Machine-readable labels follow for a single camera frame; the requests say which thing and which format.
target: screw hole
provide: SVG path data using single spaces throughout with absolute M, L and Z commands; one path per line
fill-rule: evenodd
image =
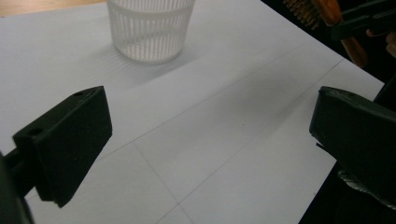
M 35 135 L 38 135 L 38 134 L 40 134 L 40 133 L 42 133 L 42 132 L 43 132 L 42 129 L 37 128 L 37 129 L 31 130 L 31 131 L 29 132 L 29 134 L 32 135 L 32 136 L 35 136 Z
M 74 93 L 73 95 L 74 95 L 74 96 L 80 96 L 80 95 L 83 95 L 83 94 L 84 94 L 84 93 L 80 91 L 80 92 Z

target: mesh cup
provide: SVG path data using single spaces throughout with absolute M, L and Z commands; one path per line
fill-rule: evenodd
M 183 49 L 195 0 L 106 0 L 114 46 L 144 63 L 163 63 Z

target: white plastic basket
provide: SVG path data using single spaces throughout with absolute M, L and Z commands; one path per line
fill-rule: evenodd
M 144 63 L 163 63 L 183 49 L 195 0 L 106 0 L 115 47 Z

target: white table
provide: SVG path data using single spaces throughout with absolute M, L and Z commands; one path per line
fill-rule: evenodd
M 197 0 L 178 58 L 112 46 L 105 4 L 0 18 L 0 148 L 68 95 L 104 85 L 114 133 L 44 223 L 297 223 L 334 159 L 309 122 L 321 86 L 382 84 L 259 0 Z

